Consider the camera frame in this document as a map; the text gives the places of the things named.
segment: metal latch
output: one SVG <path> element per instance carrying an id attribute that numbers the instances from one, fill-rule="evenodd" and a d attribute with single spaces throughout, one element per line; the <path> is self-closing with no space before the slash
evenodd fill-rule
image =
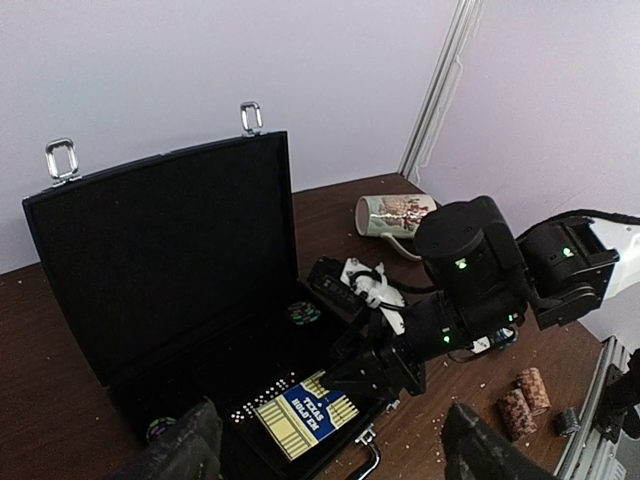
<path id="1" fill-rule="evenodd" d="M 367 478 L 380 465 L 382 456 L 380 455 L 378 445 L 376 445 L 375 438 L 376 432 L 373 431 L 373 424 L 369 425 L 367 429 L 356 438 L 356 443 L 369 449 L 371 460 L 351 477 L 352 480 L 363 480 Z"/>
<path id="2" fill-rule="evenodd" d="M 255 126 L 249 124 L 249 110 L 253 110 L 255 114 Z M 257 102 L 244 102 L 240 105 L 240 117 L 242 119 L 242 129 L 245 135 L 253 137 L 260 135 L 262 129 L 262 113 L 260 113 L 260 105 Z"/>
<path id="3" fill-rule="evenodd" d="M 70 170 L 63 173 L 60 173 L 60 171 L 58 170 L 56 157 L 53 154 L 53 151 L 59 147 L 64 147 L 67 149 L 67 158 L 69 159 Z M 78 173 L 78 157 L 76 157 L 76 151 L 71 139 L 60 138 L 58 140 L 54 140 L 53 142 L 49 142 L 45 147 L 45 157 L 47 159 L 47 168 L 49 169 L 49 175 L 54 180 L 54 187 L 80 178 L 78 175 L 76 175 Z"/>

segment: wire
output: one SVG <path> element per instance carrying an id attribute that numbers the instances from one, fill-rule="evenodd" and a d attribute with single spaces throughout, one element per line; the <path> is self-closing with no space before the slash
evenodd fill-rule
<path id="1" fill-rule="evenodd" d="M 394 305 L 392 303 L 387 303 L 387 302 L 380 302 L 380 305 L 378 305 L 380 308 L 386 308 L 387 310 L 393 310 L 394 312 L 404 312 L 407 307 L 401 307 L 399 305 Z"/>
<path id="2" fill-rule="evenodd" d="M 601 212 L 600 210 L 569 210 L 568 212 L 559 213 L 554 215 L 553 217 L 547 218 L 542 222 L 536 223 L 535 225 L 529 227 L 524 233 L 520 234 L 517 240 L 527 236 L 534 228 L 539 227 L 543 223 L 547 223 L 554 220 L 562 220 L 563 218 L 568 217 L 587 217 L 587 218 L 600 218 L 602 220 L 608 220 L 613 223 L 622 223 L 624 225 L 640 225 L 640 218 L 633 217 L 631 215 L 625 215 L 623 213 L 609 213 L 609 212 Z"/>
<path id="3" fill-rule="evenodd" d="M 371 271 L 366 271 L 366 270 L 361 270 L 359 272 L 354 273 L 351 276 L 351 288 L 356 287 L 356 280 L 360 277 L 369 277 L 373 280 L 375 280 L 376 282 L 382 283 L 382 277 L 380 276 L 380 273 L 378 273 L 375 270 L 371 270 Z M 410 294 L 416 294 L 416 295 L 420 295 L 420 294 L 424 294 L 424 293 L 432 293 L 435 292 L 437 290 L 436 287 L 431 286 L 431 287 L 415 287 L 413 285 L 407 285 L 405 283 L 399 282 L 398 280 L 393 280 L 392 278 L 387 277 L 387 284 L 392 286 L 393 288 L 400 290 L 401 292 L 405 292 L 405 293 L 410 293 Z"/>
<path id="4" fill-rule="evenodd" d="M 503 340 L 499 340 L 497 342 L 494 343 L 493 341 L 493 336 L 497 336 L 499 335 L 500 331 L 503 329 L 507 329 L 510 330 L 511 332 L 513 332 L 513 335 L 511 337 L 507 337 Z M 449 357 L 450 360 L 456 362 L 456 363 L 469 363 L 472 362 L 473 360 L 477 360 L 481 357 L 484 357 L 485 355 L 487 355 L 488 353 L 494 351 L 494 350 L 500 350 L 502 348 L 506 348 L 509 347 L 511 345 L 513 345 L 514 343 L 516 343 L 518 341 L 518 338 L 520 336 L 520 333 L 518 331 L 518 329 L 515 326 L 509 326 L 509 327 L 503 327 L 500 330 L 498 330 L 495 333 L 492 333 L 490 335 L 487 335 L 487 337 L 489 338 L 489 342 L 491 343 L 491 346 L 489 348 L 487 348 L 486 350 L 483 350 L 480 353 L 473 353 L 472 355 L 469 355 L 468 357 L 462 358 L 462 357 L 456 357 L 455 355 L 453 355 L 455 352 L 471 352 L 471 350 L 468 349 L 460 349 L 460 350 L 453 350 L 451 352 L 447 353 L 447 357 Z"/>

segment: green poker chip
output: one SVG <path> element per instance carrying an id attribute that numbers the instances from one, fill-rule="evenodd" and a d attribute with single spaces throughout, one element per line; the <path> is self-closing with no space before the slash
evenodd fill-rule
<path id="1" fill-rule="evenodd" d="M 149 424 L 147 427 L 147 442 L 151 443 L 151 441 L 164 432 L 166 432 L 169 428 L 176 424 L 176 419 L 173 417 L 160 417 L 156 418 L 153 422 Z"/>
<path id="2" fill-rule="evenodd" d="M 287 307 L 287 316 L 296 325 L 307 325 L 320 318 L 321 312 L 313 303 L 302 301 Z"/>

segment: white wall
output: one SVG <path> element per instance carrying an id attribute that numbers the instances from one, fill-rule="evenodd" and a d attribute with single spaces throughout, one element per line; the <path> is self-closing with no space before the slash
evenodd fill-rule
<path id="1" fill-rule="evenodd" d="M 421 186 L 494 197 L 514 233 L 558 212 L 640 214 L 640 2 L 488 0 Z M 584 323 L 640 346 L 640 286 Z"/>
<path id="2" fill-rule="evenodd" d="M 68 136 L 80 173 L 240 133 L 290 132 L 296 190 L 395 171 L 453 16 L 437 0 L 3 0 L 0 272 L 37 257 L 20 200 Z"/>

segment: wooden table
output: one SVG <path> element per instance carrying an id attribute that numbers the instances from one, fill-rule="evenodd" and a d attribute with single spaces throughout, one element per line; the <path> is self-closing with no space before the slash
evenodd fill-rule
<path id="1" fill-rule="evenodd" d="M 360 195 L 414 191 L 399 175 L 386 175 L 296 194 L 301 278 L 325 254 L 357 256 L 369 265 L 382 260 L 390 276 L 426 283 L 419 264 L 401 259 L 382 241 L 358 237 L 353 226 Z M 370 478 L 443 478 L 439 432 L 451 402 L 469 404 L 502 431 L 495 400 L 530 366 L 542 371 L 554 405 L 539 417 L 539 432 L 518 447 L 552 470 L 566 440 L 555 436 L 551 419 L 582 405 L 600 348 L 578 323 L 539 332 L 530 319 L 518 343 L 503 352 L 467 365 L 429 362 L 427 393 L 403 395 L 399 409 L 376 422 L 383 462 Z M 0 359 L 0 478 L 99 478 L 139 451 L 76 345 L 39 265 L 0 276 Z M 366 459 L 353 446 L 325 477 L 346 478 Z"/>

